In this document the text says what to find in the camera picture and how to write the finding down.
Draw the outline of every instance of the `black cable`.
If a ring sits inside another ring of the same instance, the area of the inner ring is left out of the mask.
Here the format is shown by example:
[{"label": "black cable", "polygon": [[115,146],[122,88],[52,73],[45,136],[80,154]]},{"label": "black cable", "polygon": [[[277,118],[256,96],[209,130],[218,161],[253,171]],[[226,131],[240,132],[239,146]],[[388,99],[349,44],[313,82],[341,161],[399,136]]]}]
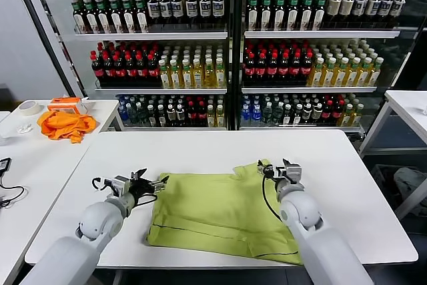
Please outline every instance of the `black cable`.
[{"label": "black cable", "polygon": [[262,197],[264,197],[264,201],[266,202],[268,209],[273,213],[273,215],[275,217],[277,217],[277,219],[279,221],[282,221],[280,219],[280,216],[274,211],[274,209],[270,206],[270,204],[267,201],[267,198],[266,198],[266,177],[265,176],[262,178]]}]

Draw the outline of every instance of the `white shelf edge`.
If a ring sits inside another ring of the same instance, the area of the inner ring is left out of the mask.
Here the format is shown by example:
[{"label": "white shelf edge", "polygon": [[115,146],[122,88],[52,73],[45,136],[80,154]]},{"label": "white shelf edge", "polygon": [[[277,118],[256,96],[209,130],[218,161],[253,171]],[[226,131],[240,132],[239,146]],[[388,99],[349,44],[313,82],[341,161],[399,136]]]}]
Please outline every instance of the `white shelf edge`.
[{"label": "white shelf edge", "polygon": [[73,35],[75,39],[84,41],[115,41],[115,40],[216,40],[227,39],[227,31],[207,31],[194,33],[88,33]]},{"label": "white shelf edge", "polygon": [[372,93],[376,87],[243,87],[242,93]]},{"label": "white shelf edge", "polygon": [[307,31],[245,31],[248,39],[256,38],[396,38],[400,30],[307,30]]}]

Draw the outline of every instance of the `tape roll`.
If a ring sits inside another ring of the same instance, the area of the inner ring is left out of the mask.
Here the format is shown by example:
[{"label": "tape roll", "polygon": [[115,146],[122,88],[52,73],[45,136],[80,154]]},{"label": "tape roll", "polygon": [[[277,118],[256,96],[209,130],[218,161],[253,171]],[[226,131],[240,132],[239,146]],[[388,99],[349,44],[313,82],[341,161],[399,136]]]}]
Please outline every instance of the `tape roll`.
[{"label": "tape roll", "polygon": [[24,116],[31,116],[39,113],[42,107],[36,101],[27,100],[19,105],[18,108]]}]

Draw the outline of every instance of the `orange cloth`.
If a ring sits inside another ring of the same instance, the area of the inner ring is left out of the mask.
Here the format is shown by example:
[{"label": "orange cloth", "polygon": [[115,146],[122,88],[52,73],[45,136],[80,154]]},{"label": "orange cloth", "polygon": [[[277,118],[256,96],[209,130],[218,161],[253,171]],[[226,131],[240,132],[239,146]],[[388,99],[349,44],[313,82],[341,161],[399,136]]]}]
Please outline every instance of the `orange cloth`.
[{"label": "orange cloth", "polygon": [[41,133],[50,139],[69,138],[71,143],[79,143],[85,133],[96,127],[96,121],[89,115],[77,115],[64,111],[46,111],[37,123]]}]

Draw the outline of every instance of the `white table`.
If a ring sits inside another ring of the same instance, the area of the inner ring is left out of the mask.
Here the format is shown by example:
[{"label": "white table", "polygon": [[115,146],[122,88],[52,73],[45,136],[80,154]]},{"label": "white table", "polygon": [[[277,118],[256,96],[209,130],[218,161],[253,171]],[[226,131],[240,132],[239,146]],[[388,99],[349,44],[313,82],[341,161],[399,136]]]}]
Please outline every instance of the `white table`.
[{"label": "white table", "polygon": [[[0,159],[12,159],[3,184],[27,189],[25,197],[10,208],[0,209],[0,284],[10,284],[15,279],[26,250],[73,170],[94,137],[116,117],[117,100],[88,101],[87,105],[97,127],[80,144],[71,144],[69,139],[53,141],[41,134],[37,120],[46,106],[32,116],[23,116],[16,109],[0,123],[0,135],[7,138],[7,144],[0,146]],[[33,130],[17,133],[24,123],[31,123]],[[0,189],[0,196],[10,195],[16,194]]]},{"label": "white table", "polygon": [[[382,106],[380,113],[369,129],[368,135],[360,146],[360,157],[366,155],[392,111],[397,113],[420,139],[427,144],[427,115],[423,114],[423,111],[427,107],[427,91],[388,90],[386,91],[386,98],[387,101]],[[404,200],[396,209],[395,214],[401,220],[425,197],[427,197],[427,180]]]},{"label": "white table", "polygon": [[[282,158],[303,168],[302,183],[318,201],[363,264],[413,262],[411,241],[340,130],[181,131],[101,133],[74,171],[25,255],[37,263],[62,236],[74,235],[81,213],[108,191],[96,192],[97,176],[144,175],[156,180],[162,172],[232,173],[236,166]],[[289,266],[267,260],[147,246],[152,204],[134,209],[121,232],[102,253],[100,268],[265,268]]]}]

